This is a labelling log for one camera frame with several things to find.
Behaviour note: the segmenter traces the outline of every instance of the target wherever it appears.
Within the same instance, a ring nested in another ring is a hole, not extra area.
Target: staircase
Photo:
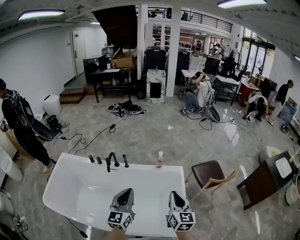
[[[86,92],[82,88],[65,89],[60,93],[61,104],[78,104],[85,96]]]
[[[135,5],[101,9],[94,16],[113,45],[137,45]]]

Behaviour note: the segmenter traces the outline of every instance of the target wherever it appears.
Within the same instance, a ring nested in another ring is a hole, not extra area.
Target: white ceiling
[[[175,0],[0,0],[0,31],[17,23],[24,10],[65,9],[66,14],[56,18],[58,22],[89,21],[92,11],[124,5],[149,3],[172,5]],[[182,6],[211,13],[251,29],[270,41],[290,57],[300,56],[300,6],[296,0],[267,0],[266,5],[250,5],[222,9],[221,0],[181,0]]]

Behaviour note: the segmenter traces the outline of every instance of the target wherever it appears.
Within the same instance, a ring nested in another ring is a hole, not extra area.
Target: brown chair
[[[216,160],[192,166],[192,173],[201,188],[192,200],[194,200],[203,191],[203,189],[217,186],[212,191],[212,193],[214,193],[220,186],[234,178],[237,172],[238,171],[235,169],[228,178],[225,178],[223,171]]]

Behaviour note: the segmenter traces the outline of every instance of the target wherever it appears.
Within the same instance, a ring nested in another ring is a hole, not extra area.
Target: white door
[[[83,59],[86,59],[84,32],[83,30],[75,30],[72,32],[73,51],[77,76],[84,72]]]

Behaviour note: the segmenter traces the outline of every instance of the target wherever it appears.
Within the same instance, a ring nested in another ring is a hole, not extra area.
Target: man in black shirt
[[[277,94],[277,97],[275,99],[275,101],[277,101],[276,105],[275,105],[275,109],[272,112],[270,119],[269,119],[269,123],[273,126],[274,125],[274,120],[275,118],[278,116],[278,114],[280,113],[283,105],[285,104],[285,99],[286,99],[286,95],[287,95],[287,91],[290,88],[293,88],[294,83],[292,82],[292,80],[287,81],[287,84],[283,84]]]
[[[18,114],[17,104],[20,95],[15,90],[6,88],[5,82],[0,79],[0,98],[2,102],[2,112],[9,128],[14,130],[15,137],[19,144],[29,155],[44,164],[43,173],[54,167],[53,160],[49,158],[48,152],[43,144],[34,135],[32,128],[28,126],[25,119]]]
[[[197,44],[196,44],[196,55],[195,57],[199,57],[200,53],[201,53],[201,49],[202,49],[202,45],[201,45],[201,42],[200,41],[197,41]]]

